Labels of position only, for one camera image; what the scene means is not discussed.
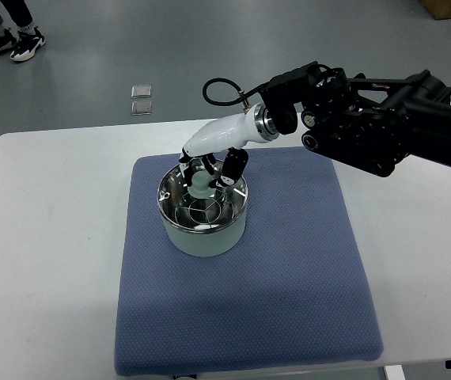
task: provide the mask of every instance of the blue mat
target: blue mat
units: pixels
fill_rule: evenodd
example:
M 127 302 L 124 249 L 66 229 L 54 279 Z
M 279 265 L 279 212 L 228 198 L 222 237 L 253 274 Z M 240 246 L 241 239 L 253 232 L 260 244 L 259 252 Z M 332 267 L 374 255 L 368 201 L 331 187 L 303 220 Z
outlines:
M 182 253 L 162 225 L 157 186 L 178 155 L 136 162 L 116 324 L 118 374 L 375 360 L 382 353 L 331 161 L 304 148 L 249 154 L 244 235 L 211 258 Z

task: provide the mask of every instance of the white table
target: white table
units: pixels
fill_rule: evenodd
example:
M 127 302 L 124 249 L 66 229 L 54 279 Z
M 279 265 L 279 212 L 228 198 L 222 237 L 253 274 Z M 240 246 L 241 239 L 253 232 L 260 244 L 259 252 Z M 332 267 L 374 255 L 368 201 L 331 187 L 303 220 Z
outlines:
M 207 121 L 0 137 L 0 378 L 117 378 L 132 166 L 143 156 L 179 152 Z M 298 146 L 304 130 L 250 147 Z M 242 376 L 451 359 L 451 169 L 414 157 L 386 179 L 339 163 L 335 169 L 385 351 L 374 363 Z

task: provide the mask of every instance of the jeans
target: jeans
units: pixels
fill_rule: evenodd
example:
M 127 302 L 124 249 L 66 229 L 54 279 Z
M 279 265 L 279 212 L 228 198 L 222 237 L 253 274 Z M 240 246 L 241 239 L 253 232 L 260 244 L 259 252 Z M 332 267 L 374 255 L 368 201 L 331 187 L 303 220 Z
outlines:
M 9 15 L 19 29 L 28 29 L 32 26 L 32 15 L 24 0 L 1 0 Z

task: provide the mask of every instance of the black cable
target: black cable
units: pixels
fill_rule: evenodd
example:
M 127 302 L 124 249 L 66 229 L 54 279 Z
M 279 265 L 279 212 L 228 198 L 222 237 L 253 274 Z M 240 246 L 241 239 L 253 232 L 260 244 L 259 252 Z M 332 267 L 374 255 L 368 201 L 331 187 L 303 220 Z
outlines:
M 204 100 L 207 101 L 208 103 L 210 103 L 211 105 L 219 105 L 219 106 L 223 106 L 223 107 L 240 104 L 242 101 L 245 101 L 252 95 L 258 93 L 267 84 L 267 83 L 263 83 L 262 85 L 258 85 L 255 89 L 251 89 L 250 91 L 248 91 L 244 95 L 238 97 L 234 101 L 214 101 L 214 100 L 210 99 L 210 97 L 208 97 L 208 87 L 210 87 L 214 83 L 227 83 L 228 85 L 232 86 L 237 92 L 241 91 L 241 87 L 239 85 L 237 85 L 235 82 L 233 82 L 227 78 L 213 78 L 204 84 L 204 86 L 203 86 Z

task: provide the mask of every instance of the black robotic arm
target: black robotic arm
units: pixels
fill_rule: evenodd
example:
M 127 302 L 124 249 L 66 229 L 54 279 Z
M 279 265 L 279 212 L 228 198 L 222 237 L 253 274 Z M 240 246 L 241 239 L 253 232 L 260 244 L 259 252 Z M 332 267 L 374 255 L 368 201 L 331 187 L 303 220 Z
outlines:
M 215 82 L 229 83 L 240 97 L 229 102 L 212 101 L 207 96 L 207 88 Z M 381 91 L 385 99 L 378 103 L 360 95 L 359 91 Z M 395 165 L 410 154 L 451 167 L 451 88 L 428 70 L 401 80 L 370 79 L 364 74 L 348 78 L 341 68 L 312 62 L 273 77 L 247 93 L 222 78 L 212 79 L 203 87 L 204 98 L 213 105 L 243 102 L 245 116 L 252 113 L 248 112 L 248 97 L 254 93 L 259 93 L 263 99 L 263 115 L 258 118 L 257 113 L 254 120 L 241 122 L 255 124 L 266 141 L 249 137 L 241 139 L 244 143 L 247 140 L 270 141 L 273 132 L 294 133 L 298 126 L 294 105 L 301 103 L 301 120 L 309 129 L 301 139 L 312 152 L 379 177 L 390 175 Z M 219 150 L 214 149 L 216 139 L 210 138 L 210 134 L 217 135 L 219 131 L 222 136 L 225 129 L 220 123 L 205 126 L 203 130 L 210 133 L 201 133 L 201 136 L 206 138 L 193 139 L 199 140 L 198 143 L 212 142 L 203 152 L 215 153 Z M 237 130 L 233 136 L 244 134 L 245 128 L 241 126 Z M 193 139 L 185 145 L 184 155 L 194 157 L 192 149 L 186 149 L 192 146 Z M 234 148 L 240 149 L 244 143 L 240 146 L 235 143 Z M 245 165 L 245 160 L 236 163 L 230 158 L 229 162 L 226 159 L 224 167 L 239 178 Z

